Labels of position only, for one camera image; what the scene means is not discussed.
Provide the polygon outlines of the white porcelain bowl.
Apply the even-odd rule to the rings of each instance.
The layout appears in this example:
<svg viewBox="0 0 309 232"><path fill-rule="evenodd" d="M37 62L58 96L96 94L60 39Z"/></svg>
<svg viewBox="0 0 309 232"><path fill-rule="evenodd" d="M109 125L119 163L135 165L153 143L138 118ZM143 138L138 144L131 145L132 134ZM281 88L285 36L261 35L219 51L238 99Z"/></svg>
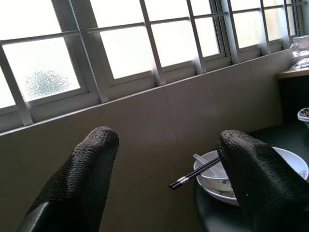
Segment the white porcelain bowl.
<svg viewBox="0 0 309 232"><path fill-rule="evenodd" d="M206 160L213 160L215 158L219 158L217 150L205 153L204 155L201 155L201 157ZM203 164L200 161L196 160L194 163L194 170L201 167L202 165ZM218 175L220 175L221 177L214 177L213 173L209 169L202 172L198 177L202 178L203 183L205 183L208 188L220 191L232 191L231 183L223 168L222 163L218 162L214 166L216 167L214 168L214 170L218 171Z"/></svg>

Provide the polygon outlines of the clear plastic bag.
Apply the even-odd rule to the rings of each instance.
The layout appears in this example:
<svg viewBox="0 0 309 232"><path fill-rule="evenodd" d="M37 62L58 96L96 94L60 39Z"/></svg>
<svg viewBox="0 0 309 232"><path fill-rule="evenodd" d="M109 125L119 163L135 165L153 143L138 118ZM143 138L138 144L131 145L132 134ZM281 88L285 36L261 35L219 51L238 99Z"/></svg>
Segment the clear plastic bag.
<svg viewBox="0 0 309 232"><path fill-rule="evenodd" d="M291 71L309 68L309 34L293 38L290 47L293 55Z"/></svg>

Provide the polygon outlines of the white porcelain spoon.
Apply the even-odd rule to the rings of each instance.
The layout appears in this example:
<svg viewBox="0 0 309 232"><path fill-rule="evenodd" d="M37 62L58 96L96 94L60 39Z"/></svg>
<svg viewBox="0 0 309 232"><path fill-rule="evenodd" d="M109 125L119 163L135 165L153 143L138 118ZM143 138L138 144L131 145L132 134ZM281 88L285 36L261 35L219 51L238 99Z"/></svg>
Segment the white porcelain spoon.
<svg viewBox="0 0 309 232"><path fill-rule="evenodd" d="M198 155L198 154L193 154L193 157L194 157L196 160L200 161L202 164L207 164L208 162L211 161L211 160L207 160L207 159L202 158L202 157L201 157L200 155ZM216 167L215 167L215 166L212 166L211 168L209 168L209 170L213 173L214 177L216 177L216 178L221 177L220 175L218 175L219 172L218 172L218 171L215 171L214 168L216 168Z"/></svg>

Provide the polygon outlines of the small white floral plate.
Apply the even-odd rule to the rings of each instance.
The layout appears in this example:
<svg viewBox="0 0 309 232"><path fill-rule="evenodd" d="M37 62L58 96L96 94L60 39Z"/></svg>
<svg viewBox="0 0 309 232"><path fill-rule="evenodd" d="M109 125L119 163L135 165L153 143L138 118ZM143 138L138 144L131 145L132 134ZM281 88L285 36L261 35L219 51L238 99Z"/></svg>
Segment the small white floral plate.
<svg viewBox="0 0 309 232"><path fill-rule="evenodd" d="M282 149L278 147L273 148L290 166L291 168L299 174L303 179L308 180L309 178L309 166L307 163L297 154ZM212 197L215 199L230 204L238 206L239 203L232 191L220 191L212 188L208 188L205 183L203 183L202 178L197 176L198 184Z"/></svg>

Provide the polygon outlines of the round black table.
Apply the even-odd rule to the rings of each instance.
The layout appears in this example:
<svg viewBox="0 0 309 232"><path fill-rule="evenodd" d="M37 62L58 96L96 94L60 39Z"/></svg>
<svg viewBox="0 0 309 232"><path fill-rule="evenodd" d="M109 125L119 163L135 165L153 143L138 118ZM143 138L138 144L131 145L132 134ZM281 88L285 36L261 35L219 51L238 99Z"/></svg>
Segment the round black table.
<svg viewBox="0 0 309 232"><path fill-rule="evenodd" d="M309 166L309 128L303 122L273 126L249 135L297 154ZM223 203L210 196L197 181L194 184L194 202L203 232L251 232L238 206Z"/></svg>

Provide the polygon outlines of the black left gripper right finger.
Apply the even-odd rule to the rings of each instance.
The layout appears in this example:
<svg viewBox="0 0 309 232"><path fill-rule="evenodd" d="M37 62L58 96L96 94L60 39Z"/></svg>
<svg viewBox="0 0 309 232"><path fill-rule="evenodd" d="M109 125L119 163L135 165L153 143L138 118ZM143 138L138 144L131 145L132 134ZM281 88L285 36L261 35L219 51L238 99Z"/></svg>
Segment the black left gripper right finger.
<svg viewBox="0 0 309 232"><path fill-rule="evenodd" d="M217 151L253 232L309 232L309 183L269 144L225 130Z"/></svg>

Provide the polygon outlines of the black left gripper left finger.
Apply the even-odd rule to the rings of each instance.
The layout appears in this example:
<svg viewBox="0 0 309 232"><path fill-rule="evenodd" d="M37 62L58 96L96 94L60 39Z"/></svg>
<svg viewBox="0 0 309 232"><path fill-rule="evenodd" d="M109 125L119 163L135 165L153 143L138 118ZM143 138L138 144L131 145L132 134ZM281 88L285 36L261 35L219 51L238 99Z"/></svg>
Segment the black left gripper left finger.
<svg viewBox="0 0 309 232"><path fill-rule="evenodd" d="M18 232L98 232L118 147L113 129L92 130L46 182Z"/></svg>

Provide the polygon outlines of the white bowl pink flowers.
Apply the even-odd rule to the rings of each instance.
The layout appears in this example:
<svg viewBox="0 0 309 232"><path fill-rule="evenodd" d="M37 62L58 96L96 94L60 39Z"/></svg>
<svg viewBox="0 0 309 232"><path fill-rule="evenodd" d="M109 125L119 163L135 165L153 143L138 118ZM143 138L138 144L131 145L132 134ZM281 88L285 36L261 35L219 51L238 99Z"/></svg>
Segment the white bowl pink flowers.
<svg viewBox="0 0 309 232"><path fill-rule="evenodd" d="M297 118L299 121L302 121L309 129L309 107L299 110L297 113Z"/></svg>

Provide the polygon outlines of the dark cabinet beige top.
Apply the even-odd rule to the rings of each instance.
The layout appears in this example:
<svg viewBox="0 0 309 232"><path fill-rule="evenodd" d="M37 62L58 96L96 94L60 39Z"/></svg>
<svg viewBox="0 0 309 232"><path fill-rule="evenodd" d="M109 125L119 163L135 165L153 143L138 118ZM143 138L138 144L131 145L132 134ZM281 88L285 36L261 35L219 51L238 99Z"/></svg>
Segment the dark cabinet beige top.
<svg viewBox="0 0 309 232"><path fill-rule="evenodd" d="M298 111L309 107L309 68L279 73L278 84L283 122L299 121Z"/></svg>

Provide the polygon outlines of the white barred window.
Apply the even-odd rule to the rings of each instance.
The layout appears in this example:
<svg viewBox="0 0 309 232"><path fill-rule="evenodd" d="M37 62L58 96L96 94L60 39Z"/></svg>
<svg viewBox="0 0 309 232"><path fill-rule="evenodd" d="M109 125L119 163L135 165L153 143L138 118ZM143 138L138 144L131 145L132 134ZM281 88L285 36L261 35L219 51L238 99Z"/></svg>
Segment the white barred window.
<svg viewBox="0 0 309 232"><path fill-rule="evenodd" d="M0 134L287 50L309 0L0 0Z"/></svg>

